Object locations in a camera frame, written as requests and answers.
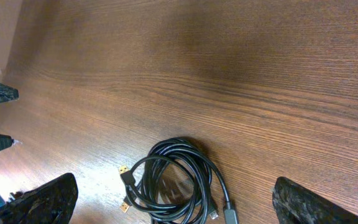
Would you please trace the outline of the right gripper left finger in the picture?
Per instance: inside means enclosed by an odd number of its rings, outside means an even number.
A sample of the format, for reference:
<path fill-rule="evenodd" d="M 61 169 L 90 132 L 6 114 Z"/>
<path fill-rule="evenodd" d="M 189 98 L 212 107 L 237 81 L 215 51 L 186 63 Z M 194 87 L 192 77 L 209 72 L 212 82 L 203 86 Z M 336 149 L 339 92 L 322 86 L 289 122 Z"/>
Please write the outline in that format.
<path fill-rule="evenodd" d="M 66 173 L 0 207 L 0 224 L 68 224 L 77 199 L 75 176 Z"/>

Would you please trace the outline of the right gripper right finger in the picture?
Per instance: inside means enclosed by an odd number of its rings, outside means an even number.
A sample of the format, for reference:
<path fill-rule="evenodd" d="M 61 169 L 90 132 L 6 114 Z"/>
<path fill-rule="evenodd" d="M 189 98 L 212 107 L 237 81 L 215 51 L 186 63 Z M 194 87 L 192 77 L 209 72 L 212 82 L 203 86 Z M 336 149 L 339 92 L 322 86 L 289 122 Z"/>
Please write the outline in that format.
<path fill-rule="evenodd" d="M 280 224 L 358 224 L 358 216 L 286 178 L 276 180 L 272 204 Z"/>

